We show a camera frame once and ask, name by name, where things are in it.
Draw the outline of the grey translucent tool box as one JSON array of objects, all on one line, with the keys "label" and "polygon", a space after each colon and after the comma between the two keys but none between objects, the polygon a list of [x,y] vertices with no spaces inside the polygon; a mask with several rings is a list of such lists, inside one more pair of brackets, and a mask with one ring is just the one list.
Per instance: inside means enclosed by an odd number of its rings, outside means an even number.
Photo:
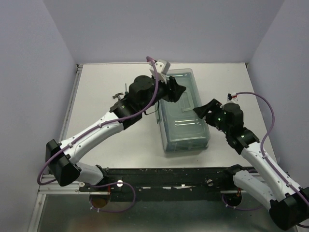
[{"label": "grey translucent tool box", "polygon": [[160,127],[163,150],[166,155],[182,152],[198,152],[207,149],[210,131],[205,121],[199,118],[194,108],[201,106],[201,99],[192,69],[169,70],[168,76],[186,90],[176,102],[160,100],[155,113]]}]

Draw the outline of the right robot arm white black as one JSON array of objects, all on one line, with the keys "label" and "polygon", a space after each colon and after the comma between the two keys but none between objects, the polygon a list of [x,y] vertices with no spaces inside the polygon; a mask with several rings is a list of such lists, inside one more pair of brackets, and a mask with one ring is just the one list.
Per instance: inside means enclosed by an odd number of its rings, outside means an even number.
[{"label": "right robot arm white black", "polygon": [[273,222],[286,231],[309,218],[309,189],[295,182],[264,150],[258,137],[244,127],[240,106],[216,99],[194,108],[196,115],[225,134],[229,146],[259,173],[259,181],[241,168],[222,177],[227,189],[241,188],[268,210]]}]

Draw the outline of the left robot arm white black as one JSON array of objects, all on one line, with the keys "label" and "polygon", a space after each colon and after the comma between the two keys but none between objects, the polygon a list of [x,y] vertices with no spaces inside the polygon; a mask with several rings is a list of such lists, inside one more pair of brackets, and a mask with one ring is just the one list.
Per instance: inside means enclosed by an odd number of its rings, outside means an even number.
[{"label": "left robot arm white black", "polygon": [[185,90],[172,76],[161,82],[154,77],[140,75],[134,79],[124,97],[93,125],[59,143],[49,141],[45,159],[58,184],[63,187],[79,181],[90,184],[97,191],[104,190],[106,172],[99,165],[81,163],[81,158],[104,140],[139,121],[142,110],[160,100],[177,102]]}]

